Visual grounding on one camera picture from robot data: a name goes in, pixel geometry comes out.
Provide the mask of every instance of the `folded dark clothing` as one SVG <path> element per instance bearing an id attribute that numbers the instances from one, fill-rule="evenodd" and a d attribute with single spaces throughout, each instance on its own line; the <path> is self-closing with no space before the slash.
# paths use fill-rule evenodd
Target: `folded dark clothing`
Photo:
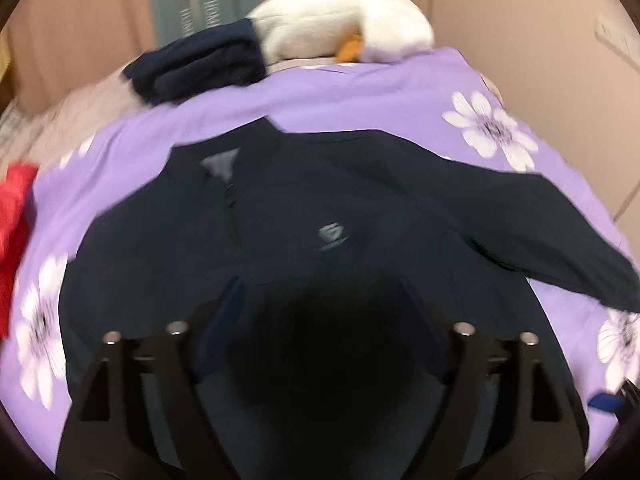
<path id="1" fill-rule="evenodd" d="M 145 102 L 156 105 L 258 82 L 266 68 L 253 23 L 244 18 L 146 52 L 122 73 Z"/>

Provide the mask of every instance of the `chest logo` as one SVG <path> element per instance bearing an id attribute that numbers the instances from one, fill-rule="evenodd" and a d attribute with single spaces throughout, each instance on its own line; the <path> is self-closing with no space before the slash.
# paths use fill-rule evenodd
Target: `chest logo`
<path id="1" fill-rule="evenodd" d="M 344 241 L 349 238 L 345 236 L 342 238 L 342 232 L 344 231 L 344 226 L 340 224 L 329 224 L 318 230 L 318 236 L 322 238 L 325 242 L 325 245 L 320 247 L 321 251 L 326 251 L 328 249 L 333 249 L 338 245 L 344 243 Z"/>

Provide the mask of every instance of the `white flower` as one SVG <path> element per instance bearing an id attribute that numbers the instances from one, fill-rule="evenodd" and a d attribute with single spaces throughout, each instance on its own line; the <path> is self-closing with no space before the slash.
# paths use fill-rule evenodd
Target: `white flower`
<path id="1" fill-rule="evenodd" d="M 89 151 L 89 148 L 91 147 L 91 143 L 94 142 L 94 138 L 95 138 L 95 134 L 93 134 L 91 137 L 85 140 L 82 144 L 80 144 L 80 146 L 78 147 L 79 157 L 83 157 L 87 154 L 87 152 Z M 71 152 L 65 153 L 65 155 L 60 157 L 60 162 L 58 163 L 58 165 L 61 170 L 64 170 L 66 168 L 66 165 L 69 164 L 69 161 L 71 160 L 71 157 L 74 156 L 74 153 L 75 151 L 72 150 Z"/>
<path id="2" fill-rule="evenodd" d="M 445 112 L 442 118 L 447 123 L 462 128 L 462 136 L 484 158 L 495 155 L 500 146 L 508 163 L 516 171 L 532 170 L 536 167 L 529 155 L 538 152 L 538 145 L 527 134 L 518 129 L 518 121 L 509 117 L 502 108 L 491 109 L 486 97 L 480 92 L 471 94 L 471 105 L 460 92 L 451 97 L 455 112 Z"/>
<path id="3" fill-rule="evenodd" d="M 635 383 L 640 372 L 640 314 L 609 308 L 598 332 L 598 359 L 609 363 L 605 387 L 617 393 L 625 378 Z"/>
<path id="4" fill-rule="evenodd" d="M 28 286 L 22 302 L 24 320 L 18 322 L 16 339 L 22 366 L 20 386 L 24 393 L 50 409 L 53 400 L 53 377 L 64 379 L 65 353 L 58 322 L 58 299 L 65 275 L 66 255 L 50 256 L 40 267 L 38 287 Z"/>

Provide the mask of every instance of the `purple fabric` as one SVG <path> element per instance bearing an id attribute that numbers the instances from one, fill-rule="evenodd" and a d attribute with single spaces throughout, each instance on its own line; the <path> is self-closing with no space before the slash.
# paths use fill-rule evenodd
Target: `purple fabric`
<path id="1" fill-rule="evenodd" d="M 21 386 L 24 369 L 18 360 L 16 327 L 24 322 L 28 288 L 38 285 L 47 258 L 74 256 L 96 215 L 153 179 L 174 144 L 207 139 L 269 116 L 289 132 L 377 128 L 440 156 L 513 171 L 500 148 L 484 158 L 465 141 L 463 129 L 443 118 L 456 109 L 452 102 L 456 92 L 469 103 L 474 93 L 480 92 L 491 108 L 500 108 L 481 77 L 457 51 L 443 48 L 393 65 L 344 64 L 313 69 L 284 70 L 247 88 L 223 88 L 181 105 L 165 104 L 131 116 L 99 132 L 89 149 L 76 152 L 66 168 L 55 168 L 38 178 L 33 189 L 37 211 L 34 231 L 14 291 L 14 333 L 0 355 L 0 399 L 28 444 L 48 466 L 54 467 L 70 400 L 65 382 L 55 377 L 49 409 L 44 406 L 46 394 L 32 389 L 31 400 Z M 604 238 L 628 253 L 626 241 L 585 179 L 523 123 L 518 122 L 517 129 L 540 147 L 539 152 L 530 154 L 535 165 L 530 170 L 552 180 Z M 609 318 L 607 311 L 591 298 L 543 283 L 531 282 L 531 286 L 558 335 L 586 403 L 605 385 L 607 365 L 598 358 L 597 340 Z M 57 297 L 50 304 L 56 312 Z M 58 327 L 48 330 L 54 337 Z M 46 373 L 40 379 L 46 383 Z M 594 457 L 615 419 L 593 412 L 588 416 L 590 457 Z"/>

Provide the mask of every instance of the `red cloth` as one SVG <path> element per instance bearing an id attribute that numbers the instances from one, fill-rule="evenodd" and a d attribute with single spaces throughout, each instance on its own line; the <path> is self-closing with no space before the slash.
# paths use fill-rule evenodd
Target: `red cloth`
<path id="1" fill-rule="evenodd" d="M 19 162 L 6 171 L 0 183 L 0 337 L 9 335 L 9 309 L 15 273 L 29 240 L 24 205 L 38 167 Z"/>

